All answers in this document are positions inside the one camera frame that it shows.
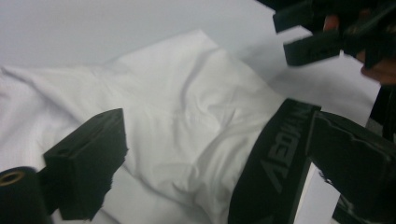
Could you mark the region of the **white shorts with black waistband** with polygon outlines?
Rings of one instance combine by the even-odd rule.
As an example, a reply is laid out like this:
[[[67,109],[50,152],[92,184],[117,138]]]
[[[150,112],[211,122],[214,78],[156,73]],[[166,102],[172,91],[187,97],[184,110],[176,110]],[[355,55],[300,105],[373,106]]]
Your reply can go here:
[[[119,108],[128,154],[91,223],[226,224],[262,128],[284,102],[205,33],[178,35],[102,64],[0,65],[0,171]]]

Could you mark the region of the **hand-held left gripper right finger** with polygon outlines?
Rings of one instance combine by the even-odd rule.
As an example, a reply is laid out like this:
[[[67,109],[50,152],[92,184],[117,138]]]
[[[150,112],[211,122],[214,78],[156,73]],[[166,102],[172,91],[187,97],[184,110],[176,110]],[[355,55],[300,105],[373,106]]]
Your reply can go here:
[[[349,119],[317,112],[306,154],[354,214],[396,222],[396,145]]]

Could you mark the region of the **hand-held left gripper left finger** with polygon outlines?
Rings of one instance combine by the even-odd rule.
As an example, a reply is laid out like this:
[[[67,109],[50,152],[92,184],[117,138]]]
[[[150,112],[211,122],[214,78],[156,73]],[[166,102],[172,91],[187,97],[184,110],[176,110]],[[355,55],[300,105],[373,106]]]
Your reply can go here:
[[[98,114],[44,154],[45,199],[64,220],[93,219],[110,191],[128,148],[123,111]]]

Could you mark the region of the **white table mat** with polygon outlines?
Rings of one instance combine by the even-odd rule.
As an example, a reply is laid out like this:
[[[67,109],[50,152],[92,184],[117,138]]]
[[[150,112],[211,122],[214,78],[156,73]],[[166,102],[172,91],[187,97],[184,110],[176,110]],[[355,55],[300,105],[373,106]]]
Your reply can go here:
[[[364,124],[379,87],[339,57],[287,66],[286,35],[257,0],[0,0],[0,65],[102,64],[201,31],[275,93]]]

